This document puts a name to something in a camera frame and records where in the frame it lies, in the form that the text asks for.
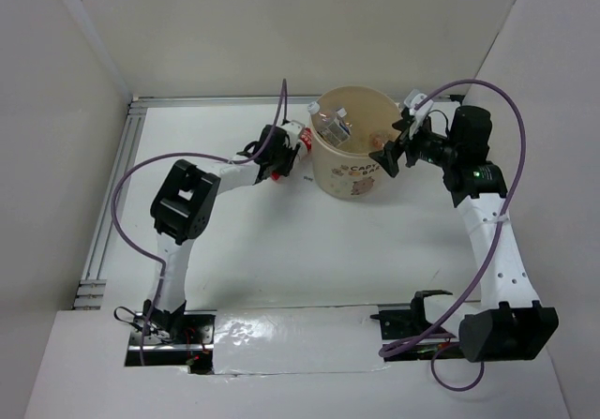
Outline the red cap bottle red label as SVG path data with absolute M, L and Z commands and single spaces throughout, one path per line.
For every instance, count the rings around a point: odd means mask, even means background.
M 371 152 L 381 151 L 385 145 L 394 140 L 394 136 L 386 130 L 379 130 L 371 133 L 368 138 Z

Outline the clear bottle blue white label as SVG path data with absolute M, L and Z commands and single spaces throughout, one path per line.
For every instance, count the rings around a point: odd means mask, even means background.
M 307 105 L 314 130 L 329 145 L 340 147 L 351 138 L 351 129 L 338 120 L 336 110 L 326 110 L 317 101 Z

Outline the clear bottle white cap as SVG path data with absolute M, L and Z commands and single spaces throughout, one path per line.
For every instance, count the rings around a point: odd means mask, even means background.
M 348 113 L 343 107 L 336 109 L 336 115 L 341 123 L 345 124 L 346 126 L 350 124 L 348 119 Z

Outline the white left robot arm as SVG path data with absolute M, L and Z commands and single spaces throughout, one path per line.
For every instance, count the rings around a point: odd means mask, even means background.
M 173 164 L 150 209 L 159 262 L 152 292 L 143 305 L 143 336 L 173 343 L 184 334 L 189 258 L 195 240 L 208 226 L 217 196 L 289 175 L 310 152 L 311 139 L 308 127 L 290 121 L 265 127 L 260 139 L 239 153 L 248 163 L 218 163 L 207 171 L 184 159 Z

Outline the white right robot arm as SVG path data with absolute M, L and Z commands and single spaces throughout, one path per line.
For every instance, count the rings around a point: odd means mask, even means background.
M 444 330 L 458 340 L 472 363 L 528 361 L 543 350 L 559 325 L 555 308 L 542 305 L 530 282 L 512 230 L 508 206 L 514 190 L 488 160 L 490 114 L 475 106 L 455 110 L 446 135 L 435 133 L 424 112 L 406 107 L 393 125 L 398 137 L 371 153 L 391 176 L 398 160 L 423 160 L 442 169 L 442 181 L 460 213 L 479 268 L 460 296 L 420 291 L 412 300 L 409 325 L 418 336 L 384 345 L 383 358 L 404 353 Z

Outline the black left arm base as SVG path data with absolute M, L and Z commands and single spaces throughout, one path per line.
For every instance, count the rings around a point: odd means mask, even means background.
M 185 312 L 173 334 L 159 331 L 152 323 L 143 334 L 143 315 L 126 307 L 117 307 L 113 316 L 129 327 L 126 367 L 183 367 L 190 374 L 213 373 L 215 314 Z

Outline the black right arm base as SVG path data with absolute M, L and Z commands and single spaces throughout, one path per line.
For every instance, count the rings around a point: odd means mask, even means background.
M 445 290 L 418 291 L 407 307 L 379 308 L 371 314 L 369 317 L 379 324 L 381 332 L 382 347 L 378 351 L 381 358 L 385 362 L 430 359 L 437 351 L 458 344 L 458 337 L 440 326 L 408 350 L 398 351 L 431 326 L 426 319 L 425 300 L 429 297 L 449 300 L 451 295 Z

